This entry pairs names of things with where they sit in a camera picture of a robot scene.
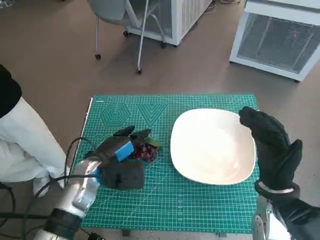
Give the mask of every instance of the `brown floor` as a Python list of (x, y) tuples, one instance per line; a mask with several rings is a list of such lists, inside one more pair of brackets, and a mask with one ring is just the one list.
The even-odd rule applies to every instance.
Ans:
[[(64, 150), (79, 136), (94, 94), (254, 93), (260, 110), (279, 118), (292, 140), (303, 140), (303, 161), (295, 181), (302, 188), (302, 199), (320, 205), (320, 65), (300, 84), (230, 65), (241, 12), (241, 5), (219, 5), (199, 20), (178, 48), (161, 49), (158, 42), (145, 40), (143, 75), (136, 75), (139, 38), (125, 39), (122, 27), (100, 25), (102, 60), (95, 60), (95, 17), (86, 1), (20, 0), (13, 7), (0, 9), (0, 63), (21, 84), (24, 98), (43, 117)], [(13, 186), (17, 210), (22, 211), (32, 195), (32, 185)], [(37, 201), (35, 211), (49, 213), (59, 193), (54, 187)], [(1, 230), (18, 235), (19, 224), (12, 221)], [(107, 239), (121, 239), (119, 232), (98, 231)], [(228, 239), (242, 238), (250, 239), (235, 235)], [(215, 237), (209, 233), (135, 231), (129, 239)]]

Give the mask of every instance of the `black sleeve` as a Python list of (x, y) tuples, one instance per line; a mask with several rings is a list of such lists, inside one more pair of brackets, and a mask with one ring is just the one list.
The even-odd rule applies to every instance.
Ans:
[(295, 240), (320, 239), (320, 208), (300, 199), (277, 200), (272, 203)]
[(9, 113), (22, 96), (20, 85), (10, 72), (0, 64), (0, 118)]

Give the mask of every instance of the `green cutting mat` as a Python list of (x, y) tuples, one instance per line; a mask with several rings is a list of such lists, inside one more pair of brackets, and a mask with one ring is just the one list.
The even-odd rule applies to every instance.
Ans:
[[(251, 177), (229, 186), (197, 183), (181, 176), (170, 158), (170, 136), (175, 120), (185, 111), (217, 108), (238, 113), (257, 108), (252, 94), (96, 95), (91, 102), (83, 136), (96, 145), (118, 129), (135, 125), (152, 128), (163, 147), (156, 162), (145, 165), (141, 190), (118, 191), (100, 187), (83, 227), (128, 230), (250, 233), (256, 210)], [(76, 161), (91, 148), (81, 142)]]

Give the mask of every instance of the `person's leg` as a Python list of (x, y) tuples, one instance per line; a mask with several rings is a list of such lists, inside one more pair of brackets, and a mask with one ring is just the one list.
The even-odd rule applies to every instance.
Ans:
[(64, 151), (38, 113), (22, 97), (8, 114), (0, 118), (0, 136), (18, 144), (52, 178), (63, 174), (66, 160)]
[[(34, 157), (25, 152), (18, 144), (0, 138), (0, 182), (12, 183), (33, 180), (35, 195), (50, 181), (49, 172)], [(39, 197), (48, 192), (45, 189)]]

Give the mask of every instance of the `vent grille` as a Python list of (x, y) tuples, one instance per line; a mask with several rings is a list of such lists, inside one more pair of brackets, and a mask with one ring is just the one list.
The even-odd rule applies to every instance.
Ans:
[(320, 44), (320, 26), (250, 13), (237, 57), (299, 74)]
[(181, 4), (182, 35), (186, 34), (212, 0), (183, 0)]
[[(156, 15), (156, 17), (158, 18), (161, 24), (164, 34), (170, 38), (172, 38), (172, 15), (171, 15), (172, 3), (171, 2), (172, 0), (160, 0), (159, 11), (156, 10), (154, 12), (154, 15)], [(145, 29), (149, 32), (160, 34), (159, 28), (152, 17), (148, 18), (148, 21), (146, 21)]]

